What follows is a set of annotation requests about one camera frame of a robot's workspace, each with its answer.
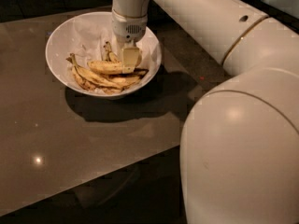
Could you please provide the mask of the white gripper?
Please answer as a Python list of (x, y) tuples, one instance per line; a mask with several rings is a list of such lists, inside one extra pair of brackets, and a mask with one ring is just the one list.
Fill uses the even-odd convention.
[(140, 48), (135, 42), (146, 33), (148, 16), (130, 18), (112, 10), (112, 30), (119, 43), (125, 43), (121, 49), (121, 64), (124, 74), (132, 73), (140, 64)]

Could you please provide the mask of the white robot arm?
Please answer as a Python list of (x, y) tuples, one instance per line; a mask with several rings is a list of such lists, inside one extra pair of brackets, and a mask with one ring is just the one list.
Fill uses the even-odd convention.
[(158, 4), (231, 75), (190, 111), (180, 141), (189, 224), (299, 224), (298, 35), (240, 0), (113, 0), (140, 39)]

